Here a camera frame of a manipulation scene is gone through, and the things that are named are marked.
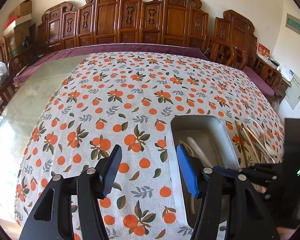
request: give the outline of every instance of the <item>white electrical box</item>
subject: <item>white electrical box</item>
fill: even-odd
[[[296,105],[300,101],[300,78],[297,75],[294,75],[291,81],[291,87],[288,87],[286,90],[285,99],[289,103],[292,109],[296,107]]]

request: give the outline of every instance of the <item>wooden chair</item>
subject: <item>wooden chair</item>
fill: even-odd
[[[232,67],[236,62],[237,52],[235,47],[218,37],[205,35],[201,51],[210,61]]]
[[[281,73],[268,65],[257,54],[252,64],[252,69],[274,91],[282,81]]]
[[[216,17],[215,20],[214,35],[246,51],[249,67],[252,66],[258,46],[254,31],[253,23],[234,10],[224,11],[223,18]]]
[[[10,94],[8,88],[11,88],[11,93],[14,95],[14,87],[12,85],[12,78],[9,76],[9,79],[6,80],[1,86],[0,86],[0,97],[2,100],[7,104],[10,99],[12,98],[12,95]]]

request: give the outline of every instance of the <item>green sign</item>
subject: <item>green sign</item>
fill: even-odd
[[[294,20],[288,18],[287,24],[291,25],[292,27],[295,27],[296,29],[298,29],[300,31],[300,23],[297,23]]]

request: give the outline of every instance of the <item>orange print tablecloth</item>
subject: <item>orange print tablecloth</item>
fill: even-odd
[[[21,164],[16,220],[24,225],[54,174],[73,177],[122,147],[114,188],[100,209],[110,239],[189,239],[175,215],[166,135],[175,115],[209,114],[223,122],[239,163],[234,121],[264,129],[282,157],[283,126],[241,71],[195,58],[144,52],[88,55],[52,96],[32,132]],[[248,160],[254,162],[246,144]],[[75,239],[81,238],[76,198]]]

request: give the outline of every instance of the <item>chopsticks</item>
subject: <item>chopsticks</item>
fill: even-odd
[[[253,153],[255,155],[255,157],[257,158],[258,160],[258,163],[261,163],[260,159],[259,159],[259,156],[257,154],[257,151],[256,149],[254,148],[253,144],[252,144],[252,141],[250,140],[250,137],[248,136],[247,132],[246,132],[246,129],[244,127],[242,127],[242,131],[244,132],[244,135],[247,137],[249,143],[250,143],[250,146],[252,147],[252,150],[253,150]]]
[[[243,152],[244,162],[246,164],[246,167],[248,168],[250,166],[250,163],[248,162],[247,155],[246,155],[246,150],[244,149],[244,145],[242,143],[242,142],[244,142],[244,140],[243,140],[242,135],[241,135],[241,133],[239,131],[237,121],[235,120],[234,123],[235,123],[235,126],[236,126],[237,131],[238,131],[238,136],[240,138],[240,145],[241,145],[241,149],[242,149],[242,152]]]

